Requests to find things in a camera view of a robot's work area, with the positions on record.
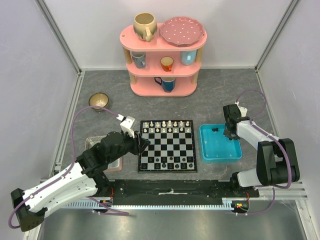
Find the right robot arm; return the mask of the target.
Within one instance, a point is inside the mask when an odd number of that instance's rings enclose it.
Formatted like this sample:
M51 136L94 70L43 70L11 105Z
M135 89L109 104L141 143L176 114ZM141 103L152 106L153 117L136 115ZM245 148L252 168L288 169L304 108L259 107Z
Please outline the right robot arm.
M224 136L230 140L243 139L257 150L255 168L232 174L230 193L240 197L248 187L288 189L301 176L294 142L263 130L246 113L237 103L223 107Z

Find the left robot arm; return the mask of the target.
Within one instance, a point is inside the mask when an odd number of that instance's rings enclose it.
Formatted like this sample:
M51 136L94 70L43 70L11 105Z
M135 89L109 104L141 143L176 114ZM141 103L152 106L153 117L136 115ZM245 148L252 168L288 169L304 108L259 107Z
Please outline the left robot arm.
M45 218L69 203L86 197L104 197L110 182L104 171L109 164L131 153L141 155L150 141L137 131L134 137L127 132L110 132L100 142L85 150L66 169L43 183L27 190L11 192L16 216L22 232L39 226Z

